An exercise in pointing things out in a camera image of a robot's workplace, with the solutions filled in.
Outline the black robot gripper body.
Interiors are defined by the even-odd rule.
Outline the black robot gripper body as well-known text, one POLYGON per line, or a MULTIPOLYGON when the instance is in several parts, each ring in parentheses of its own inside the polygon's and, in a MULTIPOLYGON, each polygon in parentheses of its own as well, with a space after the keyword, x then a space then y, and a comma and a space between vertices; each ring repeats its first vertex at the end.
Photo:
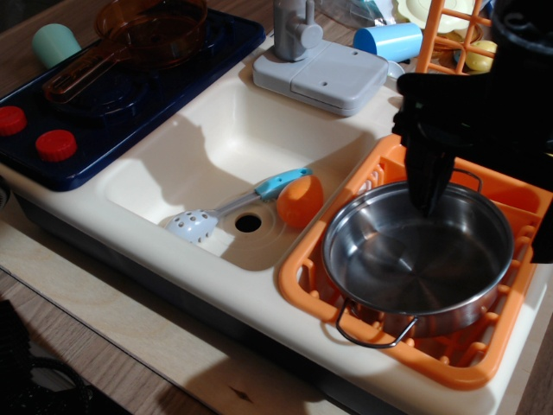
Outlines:
POLYGON ((393 130, 538 188, 552 188, 552 67, 407 73, 393 130))

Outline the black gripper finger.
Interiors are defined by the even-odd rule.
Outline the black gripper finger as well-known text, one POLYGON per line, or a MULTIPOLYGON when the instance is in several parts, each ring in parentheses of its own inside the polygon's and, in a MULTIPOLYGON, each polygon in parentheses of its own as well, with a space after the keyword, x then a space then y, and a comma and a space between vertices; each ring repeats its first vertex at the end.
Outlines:
POLYGON ((454 155, 421 139, 404 140, 410 201, 425 217, 432 214, 448 186, 454 155))
POLYGON ((541 224, 537 230, 537 233, 532 241, 532 259, 531 262, 535 264, 551 264, 552 263, 552 250, 553 250, 553 210, 552 201, 543 216, 541 224))

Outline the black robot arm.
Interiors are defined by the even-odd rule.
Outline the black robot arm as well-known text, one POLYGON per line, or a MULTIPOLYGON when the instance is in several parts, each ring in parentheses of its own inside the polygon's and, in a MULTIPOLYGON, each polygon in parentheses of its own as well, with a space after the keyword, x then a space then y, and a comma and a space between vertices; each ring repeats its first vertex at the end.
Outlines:
POLYGON ((406 149, 411 203, 429 215, 461 158, 552 189, 552 4, 499 1, 489 73, 407 73, 393 132, 406 149))

